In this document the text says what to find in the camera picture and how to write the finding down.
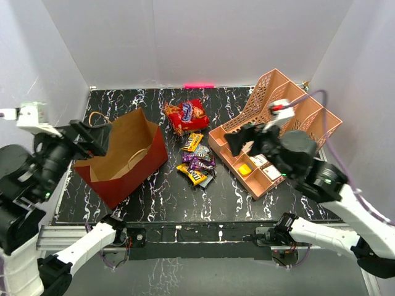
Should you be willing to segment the pink plastic file organizer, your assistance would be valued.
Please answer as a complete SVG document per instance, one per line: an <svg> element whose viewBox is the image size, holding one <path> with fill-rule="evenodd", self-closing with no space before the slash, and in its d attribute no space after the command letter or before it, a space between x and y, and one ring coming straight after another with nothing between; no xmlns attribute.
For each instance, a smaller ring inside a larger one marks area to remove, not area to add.
<svg viewBox="0 0 395 296"><path fill-rule="evenodd" d="M277 126L281 135L291 130L307 133L321 149L342 121L310 96L298 105L288 107L305 94L301 87L275 68L260 77L239 115L209 132L210 147L255 200L280 184L284 177L271 163L257 163L248 156L251 141L241 146L240 153L232 155L225 135L240 131L245 124Z"/></svg>

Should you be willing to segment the red paper bag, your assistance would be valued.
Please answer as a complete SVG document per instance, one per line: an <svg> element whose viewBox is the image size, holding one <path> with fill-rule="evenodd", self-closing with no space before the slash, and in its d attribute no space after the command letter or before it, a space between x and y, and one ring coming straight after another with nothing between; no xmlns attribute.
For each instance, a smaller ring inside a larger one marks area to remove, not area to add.
<svg viewBox="0 0 395 296"><path fill-rule="evenodd" d="M78 160L74 169L113 210L167 160L159 125L138 108L112 122L106 156Z"/></svg>

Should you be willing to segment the purple candy packet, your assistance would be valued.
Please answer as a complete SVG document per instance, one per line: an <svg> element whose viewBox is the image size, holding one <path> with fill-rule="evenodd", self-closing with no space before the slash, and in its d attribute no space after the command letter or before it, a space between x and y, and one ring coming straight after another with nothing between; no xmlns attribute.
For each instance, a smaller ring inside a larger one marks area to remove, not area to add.
<svg viewBox="0 0 395 296"><path fill-rule="evenodd" d="M215 165L213 165L209 162L202 161L198 158L192 159L192 161L190 161L190 163L189 163L189 167L192 170L206 171L209 173L213 172L215 169Z"/></svg>
<svg viewBox="0 0 395 296"><path fill-rule="evenodd" d="M186 153L182 155L183 163L190 163L192 160L199 160L206 163L211 163L213 161L213 156L211 154L197 154L197 153Z"/></svg>

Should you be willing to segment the red cookie snack bag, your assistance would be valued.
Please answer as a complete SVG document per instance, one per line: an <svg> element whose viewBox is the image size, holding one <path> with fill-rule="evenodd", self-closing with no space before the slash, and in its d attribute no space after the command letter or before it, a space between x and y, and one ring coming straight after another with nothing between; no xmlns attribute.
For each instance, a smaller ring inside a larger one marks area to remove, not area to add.
<svg viewBox="0 0 395 296"><path fill-rule="evenodd" d="M184 101L179 105L164 105L164 113L174 132L182 136L208 127L210 120L200 99Z"/></svg>

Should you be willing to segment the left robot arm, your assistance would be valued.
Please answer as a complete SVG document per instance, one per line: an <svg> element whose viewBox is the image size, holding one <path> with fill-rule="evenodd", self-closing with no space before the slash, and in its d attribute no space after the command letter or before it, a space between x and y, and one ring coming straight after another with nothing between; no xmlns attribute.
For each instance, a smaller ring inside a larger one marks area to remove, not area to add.
<svg viewBox="0 0 395 296"><path fill-rule="evenodd" d="M66 249L40 257L39 223L47 202L72 160L104 156L110 124L88 126L72 120L67 126L31 126L33 152L16 144L1 149L1 294L63 295L77 271L104 247L127 240L126 224L105 216Z"/></svg>

